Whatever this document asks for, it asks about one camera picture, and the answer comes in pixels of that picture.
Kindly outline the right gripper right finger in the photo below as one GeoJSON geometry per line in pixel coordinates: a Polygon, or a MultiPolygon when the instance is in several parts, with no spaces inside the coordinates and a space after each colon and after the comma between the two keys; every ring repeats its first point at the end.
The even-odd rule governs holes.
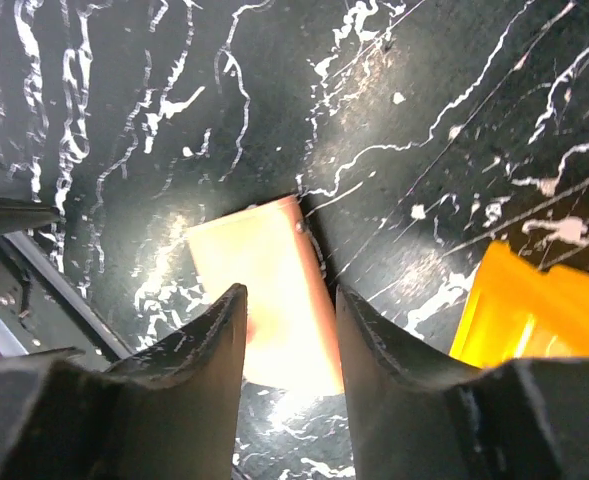
{"type": "Polygon", "coordinates": [[[589,358],[479,369],[339,288],[336,321],[360,479],[589,479],[589,358]]]}

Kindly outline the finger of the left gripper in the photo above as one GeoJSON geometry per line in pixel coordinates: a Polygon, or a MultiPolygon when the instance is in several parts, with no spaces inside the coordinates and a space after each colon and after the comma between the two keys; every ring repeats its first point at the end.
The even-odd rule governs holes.
{"type": "Polygon", "coordinates": [[[59,212],[55,207],[0,197],[0,236],[42,227],[58,220],[59,212]]]}

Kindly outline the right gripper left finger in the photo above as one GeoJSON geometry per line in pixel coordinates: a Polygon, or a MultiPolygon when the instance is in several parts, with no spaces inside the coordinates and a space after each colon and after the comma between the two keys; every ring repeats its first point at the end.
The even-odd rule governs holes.
{"type": "Polygon", "coordinates": [[[104,372],[0,358],[0,479],[229,479],[247,290],[104,372]]]}

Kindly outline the orange card box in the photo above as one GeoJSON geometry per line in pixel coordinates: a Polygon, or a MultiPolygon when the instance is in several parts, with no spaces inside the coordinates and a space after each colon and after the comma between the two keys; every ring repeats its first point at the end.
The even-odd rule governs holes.
{"type": "Polygon", "coordinates": [[[565,266],[541,272],[492,242],[449,355],[479,368],[515,358],[589,357],[589,274],[565,266]]]}

